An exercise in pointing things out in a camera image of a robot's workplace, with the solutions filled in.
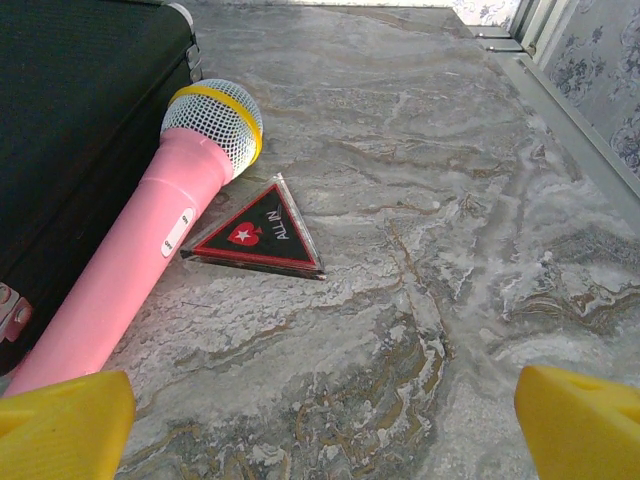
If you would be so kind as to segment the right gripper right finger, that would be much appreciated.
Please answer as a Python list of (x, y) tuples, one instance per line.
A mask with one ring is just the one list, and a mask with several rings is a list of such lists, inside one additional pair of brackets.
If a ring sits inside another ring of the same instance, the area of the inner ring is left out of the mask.
[(640, 388), (530, 365), (514, 407), (539, 480), (640, 480)]

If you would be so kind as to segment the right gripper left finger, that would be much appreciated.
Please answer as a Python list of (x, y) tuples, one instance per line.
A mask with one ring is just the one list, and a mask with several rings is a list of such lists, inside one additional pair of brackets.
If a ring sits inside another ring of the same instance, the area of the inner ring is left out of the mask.
[(114, 480), (135, 411), (123, 371), (0, 398), (0, 480)]

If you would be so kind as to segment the pink toy microphone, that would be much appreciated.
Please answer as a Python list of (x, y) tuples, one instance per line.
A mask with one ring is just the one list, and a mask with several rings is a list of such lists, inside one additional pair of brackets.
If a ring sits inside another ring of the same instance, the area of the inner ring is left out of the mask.
[(257, 102), (232, 81), (172, 96), (151, 163), (5, 397), (102, 369), (195, 222), (257, 160), (263, 130)]

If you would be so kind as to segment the black red triangle token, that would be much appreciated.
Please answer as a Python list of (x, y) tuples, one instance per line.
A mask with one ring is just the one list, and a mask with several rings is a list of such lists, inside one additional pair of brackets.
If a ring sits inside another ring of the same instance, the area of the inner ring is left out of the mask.
[(240, 208), (180, 248), (185, 260), (324, 280), (319, 251), (283, 176), (272, 176)]

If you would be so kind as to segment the black carrying case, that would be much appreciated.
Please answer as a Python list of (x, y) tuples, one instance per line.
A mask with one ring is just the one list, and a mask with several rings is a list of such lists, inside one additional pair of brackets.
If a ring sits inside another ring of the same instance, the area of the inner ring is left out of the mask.
[(132, 195), (199, 60), (185, 0), (0, 0), (0, 291), (29, 307), (0, 320), (0, 377)]

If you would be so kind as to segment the aluminium right side rail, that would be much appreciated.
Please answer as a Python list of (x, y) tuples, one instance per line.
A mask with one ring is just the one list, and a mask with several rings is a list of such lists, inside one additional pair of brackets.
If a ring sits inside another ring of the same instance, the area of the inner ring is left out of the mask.
[(611, 147), (547, 78), (529, 53), (499, 26), (471, 26), (483, 48), (498, 56), (514, 73), (514, 82), (534, 103), (567, 150), (607, 193), (626, 193), (640, 201), (640, 178), (617, 157)]

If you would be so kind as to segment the aluminium right corner post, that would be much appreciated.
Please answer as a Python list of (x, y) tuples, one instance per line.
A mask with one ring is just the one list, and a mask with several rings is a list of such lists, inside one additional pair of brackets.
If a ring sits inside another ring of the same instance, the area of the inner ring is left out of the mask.
[(519, 0), (509, 27), (510, 36), (532, 59), (538, 59), (572, 3), (573, 0)]

